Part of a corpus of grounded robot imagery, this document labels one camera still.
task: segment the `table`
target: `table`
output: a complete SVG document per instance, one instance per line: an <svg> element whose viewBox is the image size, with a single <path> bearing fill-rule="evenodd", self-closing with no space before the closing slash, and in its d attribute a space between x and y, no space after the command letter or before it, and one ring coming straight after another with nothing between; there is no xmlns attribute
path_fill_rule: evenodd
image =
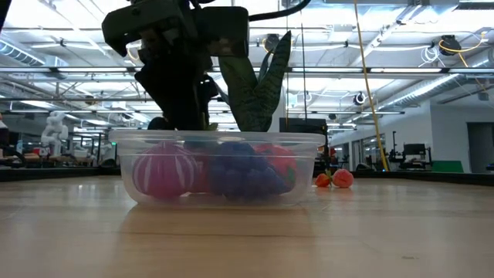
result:
<svg viewBox="0 0 494 278"><path fill-rule="evenodd" d="M356 180L285 209L136 205L118 177L0 183L2 277L492 277L494 188Z"/></svg>

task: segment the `striped pink ball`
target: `striped pink ball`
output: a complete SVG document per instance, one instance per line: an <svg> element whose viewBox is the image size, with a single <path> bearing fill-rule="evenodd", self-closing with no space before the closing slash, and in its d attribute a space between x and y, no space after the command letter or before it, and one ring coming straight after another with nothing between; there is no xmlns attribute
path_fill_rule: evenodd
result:
<svg viewBox="0 0 494 278"><path fill-rule="evenodd" d="M158 199L176 198L197 182L198 166L184 148L161 142L135 161L132 178L140 193Z"/></svg>

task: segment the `clear plastic bin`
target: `clear plastic bin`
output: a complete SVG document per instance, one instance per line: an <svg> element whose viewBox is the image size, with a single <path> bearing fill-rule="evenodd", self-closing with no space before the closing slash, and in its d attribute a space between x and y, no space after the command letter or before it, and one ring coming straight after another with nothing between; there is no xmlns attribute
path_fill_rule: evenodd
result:
<svg viewBox="0 0 494 278"><path fill-rule="evenodd" d="M319 134L112 131L139 203L293 205L312 184Z"/></svg>

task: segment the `pink ball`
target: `pink ball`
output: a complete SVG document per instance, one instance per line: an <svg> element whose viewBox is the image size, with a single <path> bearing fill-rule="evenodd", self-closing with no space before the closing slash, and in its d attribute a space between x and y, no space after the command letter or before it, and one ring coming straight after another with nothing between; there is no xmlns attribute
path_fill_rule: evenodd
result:
<svg viewBox="0 0 494 278"><path fill-rule="evenodd" d="M132 179L140 193L158 199L176 198L198 182L198 166L184 148L161 142L134 162Z"/></svg>
<svg viewBox="0 0 494 278"><path fill-rule="evenodd" d="M339 169L332 177L333 184L339 188L349 188L354 183L354 176L346 169Z"/></svg>

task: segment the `toy plant leaf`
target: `toy plant leaf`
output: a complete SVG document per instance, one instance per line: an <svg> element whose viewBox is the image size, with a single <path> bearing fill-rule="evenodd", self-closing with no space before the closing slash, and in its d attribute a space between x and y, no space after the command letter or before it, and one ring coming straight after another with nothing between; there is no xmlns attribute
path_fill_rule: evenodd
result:
<svg viewBox="0 0 494 278"><path fill-rule="evenodd" d="M218 123L209 124L207 130L208 131L217 131L218 130Z"/></svg>
<svg viewBox="0 0 494 278"><path fill-rule="evenodd" d="M246 57L219 57L219 66L228 85L228 104L241 131L268 131L272 114L279 104L283 76L288 66L292 33L287 32L274 50L271 65L267 53L259 79Z"/></svg>
<svg viewBox="0 0 494 278"><path fill-rule="evenodd" d="M218 85L216 85L216 88L218 88L218 93L219 96L222 97L222 100L225 101L226 104L230 105L230 100L228 99L228 95L223 92L222 88L220 88Z"/></svg>
<svg viewBox="0 0 494 278"><path fill-rule="evenodd" d="M253 89L229 64L225 64L224 67L229 72L228 98L239 129L241 131L264 131L262 127L266 125L266 119L262 119L259 115L261 105L255 99Z"/></svg>
<svg viewBox="0 0 494 278"><path fill-rule="evenodd" d="M258 83L261 83L262 78L264 78L264 76L268 72L269 57L271 56L271 54L272 54L272 49L266 53L266 55L264 56L264 59L262 60L261 70L259 71L259 75L257 76Z"/></svg>
<svg viewBox="0 0 494 278"><path fill-rule="evenodd" d="M272 115L279 104L283 77L290 59L292 33L288 31L276 46L268 72L259 82L254 94L259 98L264 115Z"/></svg>
<svg viewBox="0 0 494 278"><path fill-rule="evenodd" d="M225 83L228 84L228 95L230 93L230 84L234 84L236 78L242 78L245 85L253 89L257 86L254 69L247 57L218 57L219 69L222 72Z"/></svg>

